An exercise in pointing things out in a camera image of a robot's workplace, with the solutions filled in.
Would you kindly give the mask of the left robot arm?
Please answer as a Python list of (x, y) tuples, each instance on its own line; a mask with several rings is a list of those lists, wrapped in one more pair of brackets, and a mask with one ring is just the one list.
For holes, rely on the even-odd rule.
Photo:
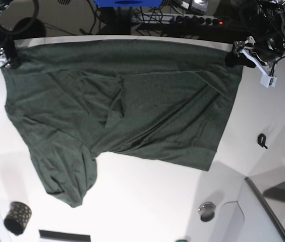
[(258, 68), (260, 83), (274, 87), (276, 65), (285, 58), (285, 1), (242, 1), (239, 17), (249, 36), (235, 41), (225, 57), (227, 67)]

